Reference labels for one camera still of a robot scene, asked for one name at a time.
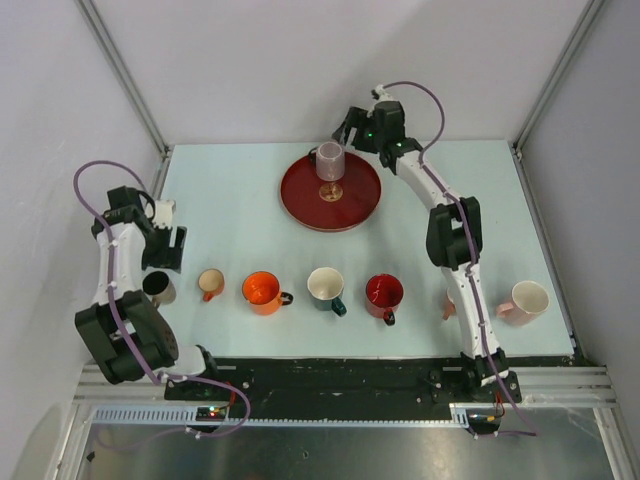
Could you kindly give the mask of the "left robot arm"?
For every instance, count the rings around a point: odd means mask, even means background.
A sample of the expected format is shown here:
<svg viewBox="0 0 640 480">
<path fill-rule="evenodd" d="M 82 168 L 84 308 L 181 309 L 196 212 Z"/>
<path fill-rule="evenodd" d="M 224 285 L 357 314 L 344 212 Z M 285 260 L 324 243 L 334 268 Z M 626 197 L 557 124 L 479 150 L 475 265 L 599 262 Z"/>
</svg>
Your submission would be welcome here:
<svg viewBox="0 0 640 480">
<path fill-rule="evenodd" d="M 187 229 L 172 226 L 175 202 L 121 186 L 107 192 L 109 208 L 94 221 L 99 245 L 98 287 L 90 306 L 75 314 L 75 326 L 106 380 L 137 381 L 142 366 L 164 369 L 201 399 L 214 397 L 222 376 L 200 345 L 181 346 L 158 310 L 160 302 L 144 290 L 143 273 L 180 272 Z"/>
</svg>

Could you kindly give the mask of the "small orange cup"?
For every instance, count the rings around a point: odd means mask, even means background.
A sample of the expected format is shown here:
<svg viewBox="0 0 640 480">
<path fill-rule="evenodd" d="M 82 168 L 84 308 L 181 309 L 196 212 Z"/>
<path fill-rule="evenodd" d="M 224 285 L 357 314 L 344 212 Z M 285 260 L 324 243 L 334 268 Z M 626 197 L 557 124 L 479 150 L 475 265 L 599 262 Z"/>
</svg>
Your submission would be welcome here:
<svg viewBox="0 0 640 480">
<path fill-rule="evenodd" d="M 225 279 L 223 273 L 215 268 L 203 271 L 198 278 L 198 287 L 202 291 L 202 300 L 204 302 L 211 301 L 224 290 Z"/>
</svg>

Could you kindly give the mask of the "dark green mug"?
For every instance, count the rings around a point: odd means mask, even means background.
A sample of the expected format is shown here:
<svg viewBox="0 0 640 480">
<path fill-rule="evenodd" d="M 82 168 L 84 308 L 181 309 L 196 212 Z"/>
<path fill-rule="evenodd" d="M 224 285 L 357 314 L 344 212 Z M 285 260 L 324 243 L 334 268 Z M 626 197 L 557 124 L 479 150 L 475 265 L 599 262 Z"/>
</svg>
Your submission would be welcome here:
<svg viewBox="0 0 640 480">
<path fill-rule="evenodd" d="M 331 311 L 339 317 L 347 314 L 342 301 L 344 286 L 343 276 L 331 267 L 317 268 L 307 279 L 307 290 L 314 307 L 319 311 Z"/>
</svg>

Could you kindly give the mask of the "red mug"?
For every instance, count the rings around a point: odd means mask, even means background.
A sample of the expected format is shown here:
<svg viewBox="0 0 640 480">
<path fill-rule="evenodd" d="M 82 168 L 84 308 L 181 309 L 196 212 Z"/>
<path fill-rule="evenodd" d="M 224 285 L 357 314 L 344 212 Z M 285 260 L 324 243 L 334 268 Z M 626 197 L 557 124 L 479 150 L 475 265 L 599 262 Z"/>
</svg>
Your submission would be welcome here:
<svg viewBox="0 0 640 480">
<path fill-rule="evenodd" d="M 374 275 L 366 284 L 365 296 L 368 313 L 387 326 L 394 326 L 395 313 L 404 296 L 402 283 L 390 274 Z"/>
</svg>

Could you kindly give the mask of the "orange mug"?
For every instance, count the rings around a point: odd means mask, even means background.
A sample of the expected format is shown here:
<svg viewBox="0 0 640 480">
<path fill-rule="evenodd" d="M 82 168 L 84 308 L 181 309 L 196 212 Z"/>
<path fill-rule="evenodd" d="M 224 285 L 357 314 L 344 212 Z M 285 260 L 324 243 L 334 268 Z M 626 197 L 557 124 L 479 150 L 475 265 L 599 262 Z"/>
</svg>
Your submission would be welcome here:
<svg viewBox="0 0 640 480">
<path fill-rule="evenodd" d="M 242 294 L 257 315 L 268 316 L 291 305 L 294 296 L 284 292 L 277 277 L 266 271 L 250 274 L 242 284 Z"/>
</svg>

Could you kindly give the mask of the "brown textured cup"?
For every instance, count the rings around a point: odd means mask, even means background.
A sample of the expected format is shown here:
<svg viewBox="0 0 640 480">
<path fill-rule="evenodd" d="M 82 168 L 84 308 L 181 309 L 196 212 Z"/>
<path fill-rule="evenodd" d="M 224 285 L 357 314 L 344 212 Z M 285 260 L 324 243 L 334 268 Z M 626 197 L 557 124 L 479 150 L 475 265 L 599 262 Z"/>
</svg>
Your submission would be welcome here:
<svg viewBox="0 0 640 480">
<path fill-rule="evenodd" d="M 169 305 L 176 299 L 176 290 L 169 276 L 162 271 L 146 275 L 142 282 L 144 293 L 150 297 L 154 307 Z"/>
</svg>

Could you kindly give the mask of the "lilac mug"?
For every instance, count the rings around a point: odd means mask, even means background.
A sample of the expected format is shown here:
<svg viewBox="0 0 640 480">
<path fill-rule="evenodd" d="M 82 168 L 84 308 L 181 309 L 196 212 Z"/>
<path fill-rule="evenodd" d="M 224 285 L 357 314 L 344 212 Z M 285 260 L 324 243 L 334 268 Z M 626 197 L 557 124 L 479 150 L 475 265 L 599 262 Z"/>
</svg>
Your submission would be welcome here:
<svg viewBox="0 0 640 480">
<path fill-rule="evenodd" d="M 338 181 L 345 174 L 344 148 L 335 141 L 328 141 L 311 149 L 309 158 L 321 180 Z"/>
</svg>

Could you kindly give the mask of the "large pale pink mug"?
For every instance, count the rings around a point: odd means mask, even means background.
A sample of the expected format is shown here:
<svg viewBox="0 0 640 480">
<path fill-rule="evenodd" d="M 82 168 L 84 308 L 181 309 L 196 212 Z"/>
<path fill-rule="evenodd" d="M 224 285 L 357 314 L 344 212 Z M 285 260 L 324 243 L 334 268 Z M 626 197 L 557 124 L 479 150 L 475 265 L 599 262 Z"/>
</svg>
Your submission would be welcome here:
<svg viewBox="0 0 640 480">
<path fill-rule="evenodd" d="M 496 315 L 513 326 L 524 326 L 547 311 L 550 296 L 539 283 L 531 280 L 515 284 L 510 297 L 496 307 Z"/>
</svg>

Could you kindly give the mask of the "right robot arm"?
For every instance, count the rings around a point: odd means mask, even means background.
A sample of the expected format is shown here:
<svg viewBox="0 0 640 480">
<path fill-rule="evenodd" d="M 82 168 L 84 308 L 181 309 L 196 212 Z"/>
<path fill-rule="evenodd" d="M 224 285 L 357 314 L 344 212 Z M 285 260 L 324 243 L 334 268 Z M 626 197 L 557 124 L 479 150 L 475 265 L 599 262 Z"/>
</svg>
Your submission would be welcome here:
<svg viewBox="0 0 640 480">
<path fill-rule="evenodd" d="M 486 400 L 504 385 L 509 366 L 482 291 L 479 201 L 457 194 L 426 159 L 426 148 L 406 135 L 405 113 L 398 101 L 380 100 L 369 110 L 350 107 L 332 138 L 376 154 L 427 208 L 426 252 L 446 280 L 461 331 L 462 388 L 469 398 Z"/>
</svg>

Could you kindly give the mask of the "small salmon pink mug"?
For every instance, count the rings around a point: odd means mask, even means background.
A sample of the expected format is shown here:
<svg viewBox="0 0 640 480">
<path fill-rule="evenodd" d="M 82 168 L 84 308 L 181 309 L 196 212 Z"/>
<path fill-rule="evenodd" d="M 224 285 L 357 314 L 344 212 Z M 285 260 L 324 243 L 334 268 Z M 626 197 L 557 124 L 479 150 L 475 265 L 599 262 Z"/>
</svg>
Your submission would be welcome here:
<svg viewBox="0 0 640 480">
<path fill-rule="evenodd" d="M 455 303 L 452 299 L 452 295 L 449 289 L 446 290 L 445 293 L 445 297 L 444 297 L 444 306 L 443 306 L 443 313 L 442 313 L 442 319 L 443 320 L 448 320 L 450 317 L 455 316 L 456 315 L 456 306 Z"/>
</svg>

